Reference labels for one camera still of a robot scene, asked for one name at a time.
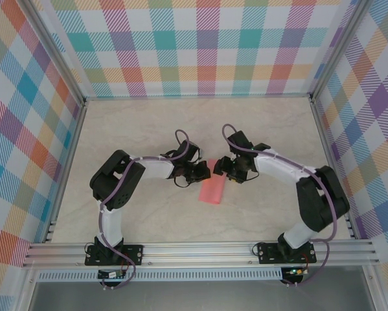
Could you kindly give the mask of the pink paper sheet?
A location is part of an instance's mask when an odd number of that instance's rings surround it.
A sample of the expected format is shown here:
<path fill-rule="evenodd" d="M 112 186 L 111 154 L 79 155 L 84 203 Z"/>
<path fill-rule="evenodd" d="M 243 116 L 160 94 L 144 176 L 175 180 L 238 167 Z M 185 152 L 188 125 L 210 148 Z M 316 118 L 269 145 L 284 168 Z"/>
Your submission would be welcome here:
<path fill-rule="evenodd" d="M 215 205 L 221 203 L 226 176 L 225 174 L 220 176 L 213 173 L 216 163 L 216 159 L 210 159 L 207 161 L 207 166 L 210 169 L 211 177 L 201 182 L 201 190 L 199 195 L 200 202 Z"/>

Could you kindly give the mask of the grey metal panel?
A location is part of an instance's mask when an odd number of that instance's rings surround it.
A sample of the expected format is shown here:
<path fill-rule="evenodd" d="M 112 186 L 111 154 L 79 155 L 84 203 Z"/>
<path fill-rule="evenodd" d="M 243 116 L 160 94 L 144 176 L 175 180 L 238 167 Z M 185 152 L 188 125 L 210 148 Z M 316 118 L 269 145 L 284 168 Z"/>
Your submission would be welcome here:
<path fill-rule="evenodd" d="M 36 285 L 27 311 L 376 311 L 362 285 L 277 282 L 135 282 L 114 291 L 95 283 Z"/>

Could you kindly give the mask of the thin wall base strip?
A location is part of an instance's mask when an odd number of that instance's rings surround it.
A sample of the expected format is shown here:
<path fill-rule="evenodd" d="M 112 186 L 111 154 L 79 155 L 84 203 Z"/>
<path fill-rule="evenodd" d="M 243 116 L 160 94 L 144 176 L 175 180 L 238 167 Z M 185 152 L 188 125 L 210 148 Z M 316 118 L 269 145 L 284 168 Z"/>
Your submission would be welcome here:
<path fill-rule="evenodd" d="M 270 93 L 270 94 L 243 94 L 243 95 L 167 95 L 167 96 L 136 96 L 136 97 L 86 97 L 86 102 L 114 101 L 114 100 L 185 100 L 210 98 L 310 98 L 309 93 Z"/>

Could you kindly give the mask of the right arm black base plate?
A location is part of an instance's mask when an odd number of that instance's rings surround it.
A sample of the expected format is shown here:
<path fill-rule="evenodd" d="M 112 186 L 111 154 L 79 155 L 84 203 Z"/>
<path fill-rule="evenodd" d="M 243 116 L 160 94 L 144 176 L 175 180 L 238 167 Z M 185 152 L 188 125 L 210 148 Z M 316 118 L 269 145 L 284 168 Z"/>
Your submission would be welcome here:
<path fill-rule="evenodd" d="M 257 247 L 260 264 L 313 264 L 317 262 L 314 245 L 310 242 L 297 249 L 279 243 L 259 243 Z"/>

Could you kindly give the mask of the slotted aluminium mounting rail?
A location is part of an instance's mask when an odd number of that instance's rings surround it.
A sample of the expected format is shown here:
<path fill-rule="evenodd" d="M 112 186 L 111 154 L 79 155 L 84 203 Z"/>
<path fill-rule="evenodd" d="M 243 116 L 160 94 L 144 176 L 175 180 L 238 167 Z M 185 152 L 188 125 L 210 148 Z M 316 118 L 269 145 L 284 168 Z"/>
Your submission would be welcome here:
<path fill-rule="evenodd" d="M 32 244 L 24 269 L 85 268 L 87 244 Z M 142 268 L 239 268 L 259 266 L 256 242 L 143 242 Z M 370 240 L 314 243 L 317 262 L 330 266 L 369 266 L 380 263 Z"/>

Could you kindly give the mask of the aluminium frame side rail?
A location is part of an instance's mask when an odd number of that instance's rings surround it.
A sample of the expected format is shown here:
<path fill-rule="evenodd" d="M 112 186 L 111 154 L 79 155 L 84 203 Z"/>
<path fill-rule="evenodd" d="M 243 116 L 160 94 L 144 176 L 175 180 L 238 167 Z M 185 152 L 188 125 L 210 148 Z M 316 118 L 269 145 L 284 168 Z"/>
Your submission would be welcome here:
<path fill-rule="evenodd" d="M 76 126 L 74 128 L 73 136 L 69 144 L 68 153 L 65 161 L 65 165 L 62 170 L 61 179 L 58 185 L 58 189 L 55 195 L 53 204 L 51 205 L 48 217 L 45 221 L 43 233 L 40 236 L 40 243 L 46 243 L 47 237 L 50 234 L 50 227 L 52 224 L 56 223 L 58 213 L 60 212 L 60 207 L 62 204 L 63 196 L 69 179 L 69 174 L 73 164 L 74 155 L 76 148 L 78 146 L 78 141 L 80 134 L 84 125 L 84 120 L 87 113 L 88 100 L 85 98 L 83 103 L 81 103 L 78 119 Z"/>
<path fill-rule="evenodd" d="M 324 150 L 328 165 L 334 169 L 335 173 L 337 174 L 339 182 L 342 182 L 342 180 L 339 176 L 339 170 L 337 167 L 336 159 L 335 159 L 334 154 L 332 152 L 332 148 L 328 143 L 328 137 L 326 134 L 326 130 L 325 130 L 323 121 L 321 119 L 321 114 L 319 113 L 319 110 L 317 108 L 317 104 L 312 97 L 309 97 L 308 100 L 310 103 L 310 108 L 311 108 L 312 114 L 314 116 L 317 130 L 319 132 L 320 140 L 321 140 L 321 143 L 323 146 L 323 150 Z M 358 232 L 357 232 L 357 229 L 355 228 L 355 225 L 353 223 L 351 209 L 349 209 L 349 211 L 345 214 L 345 221 L 347 223 L 350 238 L 351 239 L 358 239 Z"/>

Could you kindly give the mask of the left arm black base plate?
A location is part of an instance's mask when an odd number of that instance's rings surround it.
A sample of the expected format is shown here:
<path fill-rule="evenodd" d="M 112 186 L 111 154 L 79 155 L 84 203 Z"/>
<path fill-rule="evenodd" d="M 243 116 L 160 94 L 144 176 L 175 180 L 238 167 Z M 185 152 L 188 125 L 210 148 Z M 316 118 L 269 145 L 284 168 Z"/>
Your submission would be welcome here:
<path fill-rule="evenodd" d="M 136 266 L 142 264 L 142 245 L 122 245 L 115 248 L 124 256 L 131 259 Z M 85 266 L 122 266 L 127 265 L 127 260 L 102 244 L 89 244 L 85 247 Z"/>

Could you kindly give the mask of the aluminium frame corner post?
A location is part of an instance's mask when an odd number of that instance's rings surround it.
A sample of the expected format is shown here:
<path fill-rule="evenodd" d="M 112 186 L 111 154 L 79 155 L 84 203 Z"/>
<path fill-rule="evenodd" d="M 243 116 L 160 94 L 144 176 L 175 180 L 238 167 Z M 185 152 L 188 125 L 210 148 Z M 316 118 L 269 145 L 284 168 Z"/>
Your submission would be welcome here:
<path fill-rule="evenodd" d="M 321 50 L 320 60 L 315 62 L 314 77 L 307 92 L 312 102 L 315 102 L 326 87 L 372 2 L 373 0 L 342 0 L 331 28 L 326 33 L 326 47 Z"/>
<path fill-rule="evenodd" d="M 47 51 L 50 59 L 54 62 L 57 70 L 60 73 L 60 76 L 64 79 L 65 84 L 69 88 L 69 91 L 73 94 L 73 97 L 77 99 L 77 101 L 79 101 L 79 103 L 83 106 L 86 103 L 86 98 L 76 83 L 70 68 L 67 66 L 67 63 L 63 59 L 59 48 L 51 36 L 51 33 L 48 31 L 36 7 L 31 0 L 16 0 L 16 2 L 38 35 L 41 44 Z"/>

